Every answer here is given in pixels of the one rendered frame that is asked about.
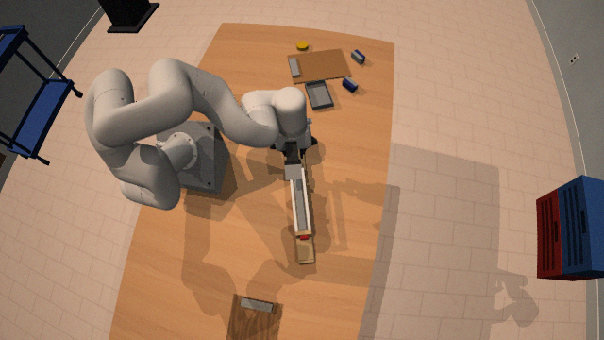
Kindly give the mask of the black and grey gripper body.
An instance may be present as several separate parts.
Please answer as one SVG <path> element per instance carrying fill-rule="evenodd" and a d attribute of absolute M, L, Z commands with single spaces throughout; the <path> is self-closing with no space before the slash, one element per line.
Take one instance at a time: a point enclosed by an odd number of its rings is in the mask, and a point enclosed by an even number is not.
<path fill-rule="evenodd" d="M 279 133 L 279 138 L 275 143 L 276 149 L 278 151 L 286 151 L 285 142 L 295 142 L 297 143 L 297 149 L 304 149 L 311 147 L 311 131 L 310 125 L 306 128 L 305 132 L 296 138 L 286 138 Z"/>

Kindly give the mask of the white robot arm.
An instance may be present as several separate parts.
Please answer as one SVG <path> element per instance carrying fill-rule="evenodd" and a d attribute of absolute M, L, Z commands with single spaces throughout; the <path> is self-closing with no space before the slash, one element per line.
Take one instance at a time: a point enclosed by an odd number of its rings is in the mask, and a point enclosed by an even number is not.
<path fill-rule="evenodd" d="M 197 144 L 184 132 L 156 141 L 161 148 L 137 141 L 179 126 L 193 111 L 204 114 L 230 141 L 254 148 L 275 144 L 279 133 L 299 137 L 312 124 L 306 96 L 296 87 L 248 92 L 239 106 L 221 77 L 178 59 L 152 65 L 147 93 L 135 102 L 127 74 L 107 69 L 87 92 L 84 121 L 93 148 L 120 180 L 122 194 L 165 211 L 180 199 L 177 174 L 195 165 Z"/>

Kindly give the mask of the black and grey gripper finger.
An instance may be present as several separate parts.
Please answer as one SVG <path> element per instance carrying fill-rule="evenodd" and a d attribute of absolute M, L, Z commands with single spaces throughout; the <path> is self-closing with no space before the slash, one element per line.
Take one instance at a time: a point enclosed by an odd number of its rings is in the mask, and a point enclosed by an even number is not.
<path fill-rule="evenodd" d="M 317 145 L 317 140 L 311 136 L 311 145 Z M 300 150 L 300 158 L 303 159 L 303 155 L 305 155 L 307 148 L 299 149 Z"/>
<path fill-rule="evenodd" d="M 270 149 L 274 149 L 274 150 L 276 150 L 276 146 L 275 146 L 275 144 L 271 145 L 271 146 L 270 146 Z M 280 151 L 280 152 L 282 152 L 282 154 L 284 154 L 284 157 L 286 157 L 286 151 Z"/>

